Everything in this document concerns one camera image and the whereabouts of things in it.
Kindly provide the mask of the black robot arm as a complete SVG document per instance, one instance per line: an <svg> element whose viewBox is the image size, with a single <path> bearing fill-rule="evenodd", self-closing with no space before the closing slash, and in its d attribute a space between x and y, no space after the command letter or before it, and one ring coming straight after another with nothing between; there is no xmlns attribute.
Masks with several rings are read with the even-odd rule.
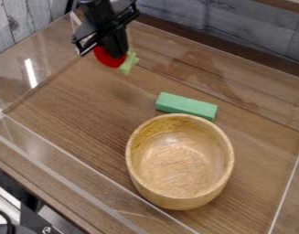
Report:
<svg viewBox="0 0 299 234"><path fill-rule="evenodd" d="M128 51L127 25L139 17L136 0L79 0L84 21L71 37L79 54L100 46L115 59Z"/></svg>

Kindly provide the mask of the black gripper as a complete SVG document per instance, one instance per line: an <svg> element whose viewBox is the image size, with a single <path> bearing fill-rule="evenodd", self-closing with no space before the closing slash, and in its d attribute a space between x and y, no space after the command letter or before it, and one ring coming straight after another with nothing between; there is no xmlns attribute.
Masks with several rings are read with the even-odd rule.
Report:
<svg viewBox="0 0 299 234"><path fill-rule="evenodd" d="M71 43L79 54L102 46L110 56L120 58L128 51L127 25L139 17L136 0L78 0L84 15Z"/></svg>

